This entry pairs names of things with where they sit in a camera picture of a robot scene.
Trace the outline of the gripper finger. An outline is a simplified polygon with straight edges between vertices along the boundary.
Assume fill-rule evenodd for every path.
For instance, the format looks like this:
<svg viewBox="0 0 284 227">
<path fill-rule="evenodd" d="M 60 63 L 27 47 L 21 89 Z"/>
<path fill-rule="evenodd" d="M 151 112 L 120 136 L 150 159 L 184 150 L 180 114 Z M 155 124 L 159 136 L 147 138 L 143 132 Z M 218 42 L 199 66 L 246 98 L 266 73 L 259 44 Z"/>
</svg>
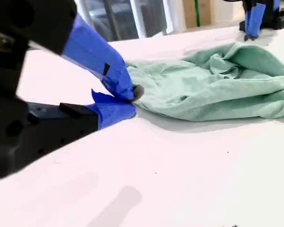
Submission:
<svg viewBox="0 0 284 227">
<path fill-rule="evenodd" d="M 42 48 L 94 74 L 115 97 L 134 102 L 144 89 L 122 56 L 77 11 L 72 0 L 0 0 L 0 88 L 15 94 L 25 54 Z"/>
<path fill-rule="evenodd" d="M 247 41 L 251 34 L 250 34 L 250 17 L 251 17 L 251 10 L 246 10 L 245 11 L 245 36 L 244 36 L 244 41 Z"/>
<path fill-rule="evenodd" d="M 266 9 L 266 4 L 262 3 L 256 3 L 254 6 L 251 7 L 250 35 L 252 37 L 256 37 L 259 34 L 265 9 Z"/>
<path fill-rule="evenodd" d="M 136 114 L 136 108 L 130 102 L 95 91 L 91 94 L 94 103 L 90 105 L 28 104 L 28 163 Z"/>
</svg>

